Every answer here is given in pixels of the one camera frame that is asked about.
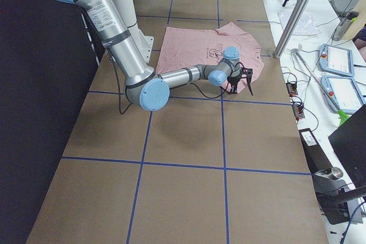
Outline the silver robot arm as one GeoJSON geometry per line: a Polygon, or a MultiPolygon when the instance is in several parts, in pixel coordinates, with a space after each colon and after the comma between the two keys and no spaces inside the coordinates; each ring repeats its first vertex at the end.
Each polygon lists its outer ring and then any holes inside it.
{"type": "Polygon", "coordinates": [[[77,5],[85,13],[112,62],[125,76],[127,100],[147,111],[157,111],[168,102],[170,90],[205,79],[214,86],[231,85],[236,93],[239,80],[252,79],[252,70],[239,61],[235,47],[224,50],[216,65],[194,65],[157,74],[142,54],[145,40],[138,28],[133,0],[56,0],[77,5]]]}

